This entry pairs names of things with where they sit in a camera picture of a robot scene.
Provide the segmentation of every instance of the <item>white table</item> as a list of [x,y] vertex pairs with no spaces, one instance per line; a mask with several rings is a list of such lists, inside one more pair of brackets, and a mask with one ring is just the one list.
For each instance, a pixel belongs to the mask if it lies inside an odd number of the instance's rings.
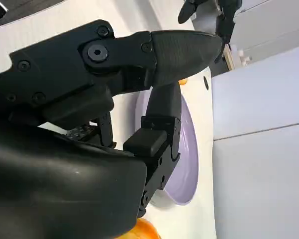
[[[194,29],[190,21],[177,22],[183,0],[67,0],[52,8],[0,27],[0,72],[11,61],[8,54],[96,19],[110,22],[117,37],[135,31]],[[203,77],[209,83],[205,89]],[[187,206],[160,210],[147,207],[146,218],[163,239],[213,239],[215,224],[212,186],[212,97],[211,75],[207,68],[190,78],[182,93],[191,110],[199,149],[199,184],[193,201]],[[134,110],[138,93],[116,96],[112,111],[114,140],[121,149],[134,132]]]

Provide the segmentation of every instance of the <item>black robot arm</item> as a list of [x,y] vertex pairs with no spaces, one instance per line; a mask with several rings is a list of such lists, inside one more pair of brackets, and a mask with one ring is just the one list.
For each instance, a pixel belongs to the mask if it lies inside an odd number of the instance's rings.
[[[0,73],[0,239],[130,230],[180,157],[178,80],[220,49],[220,38],[194,31],[115,38],[98,20],[12,53]],[[113,97],[150,87],[141,129],[114,149]],[[68,134],[37,127],[47,121]]]
[[[186,0],[178,16],[178,22],[186,22],[196,11],[199,5],[215,0]],[[216,4],[221,10],[221,14],[216,20],[215,34],[222,39],[222,49],[216,61],[222,56],[224,46],[230,43],[235,26],[234,15],[242,6],[242,0],[216,0]]]

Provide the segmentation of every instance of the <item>white cabinet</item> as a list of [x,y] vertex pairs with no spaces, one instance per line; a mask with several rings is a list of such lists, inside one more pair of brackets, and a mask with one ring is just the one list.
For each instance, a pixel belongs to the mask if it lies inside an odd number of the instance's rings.
[[218,239],[299,239],[299,125],[215,141]]
[[214,139],[299,123],[299,48],[212,79]]
[[236,15],[235,22],[230,43],[243,49],[252,62],[299,46],[299,0],[265,1]]

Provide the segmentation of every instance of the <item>orange fruit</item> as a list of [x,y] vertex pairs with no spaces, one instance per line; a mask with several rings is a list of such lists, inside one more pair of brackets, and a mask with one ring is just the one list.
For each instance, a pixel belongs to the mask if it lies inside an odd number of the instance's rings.
[[185,79],[183,79],[183,80],[180,80],[180,81],[179,81],[179,84],[180,84],[181,86],[183,86],[183,85],[185,85],[185,84],[187,83],[187,81],[188,81],[188,78],[185,78]]
[[155,227],[147,220],[140,218],[136,226],[117,239],[161,239]]

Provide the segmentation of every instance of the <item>black screw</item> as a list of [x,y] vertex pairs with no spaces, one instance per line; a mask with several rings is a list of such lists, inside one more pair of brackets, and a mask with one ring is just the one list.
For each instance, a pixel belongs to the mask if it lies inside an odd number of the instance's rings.
[[45,95],[42,93],[42,92],[38,92],[38,93],[35,93],[32,97],[33,101],[40,105],[40,104],[43,104],[45,102]]
[[19,64],[18,64],[18,69],[20,71],[27,71],[27,70],[30,69],[30,67],[31,67],[30,62],[25,61],[25,60],[24,61],[20,61]]
[[100,37],[107,37],[109,34],[109,29],[106,26],[100,26],[98,28],[98,35]]
[[94,44],[88,48],[88,56],[92,61],[99,63],[107,59],[108,51],[103,45]]
[[141,204],[143,206],[146,206],[147,203],[148,203],[148,200],[149,200],[148,193],[147,193],[147,191],[145,191],[144,194],[143,194],[143,198],[141,200]]
[[10,93],[10,94],[8,94],[8,95],[6,96],[6,99],[7,99],[8,101],[10,101],[10,102],[15,102],[15,101],[16,101],[16,95]]
[[153,50],[153,46],[151,45],[151,43],[144,43],[141,45],[141,50],[145,53],[149,53]]

